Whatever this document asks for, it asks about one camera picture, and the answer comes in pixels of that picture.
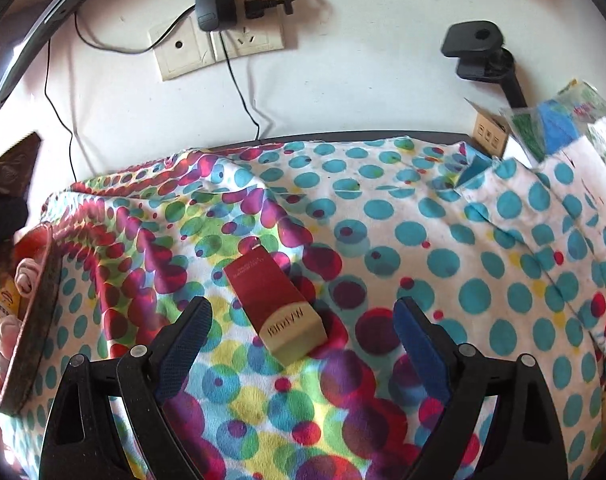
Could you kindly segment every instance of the power cord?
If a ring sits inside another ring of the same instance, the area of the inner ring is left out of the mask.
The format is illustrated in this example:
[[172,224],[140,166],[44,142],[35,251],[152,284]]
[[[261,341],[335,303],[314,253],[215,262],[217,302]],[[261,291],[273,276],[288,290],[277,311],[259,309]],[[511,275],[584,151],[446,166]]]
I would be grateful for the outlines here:
[[49,60],[51,57],[51,50],[52,50],[52,40],[50,39],[50,40],[48,40],[48,65],[45,70],[45,88],[43,89],[43,93],[45,94],[45,99],[47,99],[49,104],[51,105],[52,110],[54,110],[54,113],[56,115],[56,118],[58,119],[58,122],[61,123],[61,126],[63,126],[65,128],[65,130],[67,130],[69,132],[69,148],[67,150],[67,154],[69,156],[69,167],[72,168],[72,175],[74,176],[74,182],[77,182],[78,179],[76,178],[76,171],[74,171],[74,164],[72,163],[72,141],[74,140],[74,133],[65,125],[65,123],[61,119],[61,116],[56,111],[56,107],[54,106],[52,99],[50,99],[49,95],[48,95]]
[[145,54],[146,52],[149,52],[150,50],[155,49],[157,46],[159,46],[161,43],[163,43],[163,41],[165,41],[167,39],[167,37],[170,35],[170,33],[174,30],[176,25],[178,25],[180,22],[182,22],[185,18],[187,18],[190,15],[190,12],[192,12],[192,10],[194,10],[194,7],[195,6],[185,9],[179,15],[179,17],[176,18],[172,22],[172,25],[170,25],[167,28],[167,30],[163,34],[161,34],[161,36],[154,43],[152,43],[150,46],[147,46],[147,47],[141,48],[141,49],[120,48],[120,47],[110,46],[110,45],[105,45],[105,44],[92,43],[87,38],[83,37],[83,34],[81,34],[81,30],[78,28],[78,12],[74,13],[74,28],[76,29],[76,34],[78,35],[80,40],[83,41],[84,44],[86,44],[87,46],[89,46],[91,48],[94,48],[96,50],[102,50],[104,52],[114,52],[115,54],[126,54],[126,56],[138,56],[139,54]]
[[225,41],[223,40],[223,34],[221,34],[220,32],[219,32],[219,40],[221,40],[221,45],[223,46],[223,54],[225,56],[225,62],[227,62],[227,70],[229,70],[229,75],[232,78],[232,82],[234,83],[234,86],[237,88],[238,96],[241,98],[241,103],[243,104],[245,113],[247,114],[248,117],[250,117],[250,120],[254,123],[254,126],[256,126],[256,137],[254,137],[254,142],[257,142],[259,140],[259,136],[261,135],[261,126],[259,125],[259,123],[256,122],[256,120],[254,120],[254,118],[252,117],[252,114],[250,113],[250,110],[247,109],[247,104],[245,103],[245,98],[243,97],[243,94],[241,93],[241,89],[238,88],[237,78],[234,76],[234,71],[232,70],[232,64],[230,63],[229,56],[227,55],[227,48],[225,48]]

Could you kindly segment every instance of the polka dot fabric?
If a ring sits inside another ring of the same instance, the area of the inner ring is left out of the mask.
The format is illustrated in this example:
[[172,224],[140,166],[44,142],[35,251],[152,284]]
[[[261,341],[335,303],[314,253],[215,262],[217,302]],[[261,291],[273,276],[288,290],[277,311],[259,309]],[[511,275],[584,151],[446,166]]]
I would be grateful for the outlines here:
[[[456,343],[536,355],[570,470],[587,472],[606,381],[605,227],[588,225],[590,205],[565,169],[557,178],[541,168],[546,184],[506,161],[455,189],[468,150],[407,137],[190,150],[52,195],[43,219],[64,253],[58,304],[32,396],[20,416],[0,417],[30,477],[70,357],[147,344],[197,295],[211,301],[212,328],[164,410],[208,479],[401,478],[443,410],[393,329],[391,308],[405,296]],[[285,369],[223,273],[257,244],[329,337]],[[146,478],[123,406],[112,408],[134,473]],[[457,478],[474,471],[493,409],[487,399]]]

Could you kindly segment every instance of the electrical socket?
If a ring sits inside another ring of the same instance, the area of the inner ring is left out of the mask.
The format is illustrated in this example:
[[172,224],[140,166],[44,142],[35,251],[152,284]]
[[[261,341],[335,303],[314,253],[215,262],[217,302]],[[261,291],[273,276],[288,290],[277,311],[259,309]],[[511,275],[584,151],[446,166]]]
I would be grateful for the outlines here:
[[[262,18],[248,20],[245,17],[245,0],[235,0],[235,3],[237,4],[237,26],[221,33],[230,59],[285,48],[279,8],[267,9]],[[219,34],[212,32],[210,35],[214,58],[216,61],[224,61],[225,53]]]
[[[150,30],[150,40],[154,42],[160,38],[173,21],[161,23]],[[209,35],[195,25],[191,14],[154,49],[154,53],[163,81],[215,63]]]

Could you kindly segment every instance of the red dot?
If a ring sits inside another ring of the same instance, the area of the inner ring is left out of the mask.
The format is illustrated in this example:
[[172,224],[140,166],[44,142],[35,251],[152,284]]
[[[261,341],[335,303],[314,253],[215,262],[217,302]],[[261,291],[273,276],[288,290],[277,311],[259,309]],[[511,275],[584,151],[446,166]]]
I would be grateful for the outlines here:
[[405,290],[410,290],[414,286],[414,280],[412,278],[401,278],[401,287]]
[[276,379],[276,381],[274,381],[274,388],[278,392],[285,393],[290,391],[292,384],[289,382],[287,377],[279,377]]
[[479,444],[478,436],[472,434],[472,437],[468,442],[468,447],[466,448],[465,453],[463,454],[463,460],[461,462],[461,465],[469,465],[474,462],[474,459],[477,457],[480,447],[481,445]]
[[313,446],[321,439],[321,428],[315,422],[299,422],[292,430],[292,437],[301,446]]
[[605,298],[603,297],[602,293],[597,292],[594,295],[594,297],[592,298],[592,302],[590,304],[590,311],[592,312],[592,315],[594,317],[599,318],[603,314],[605,314],[605,310],[606,310]]

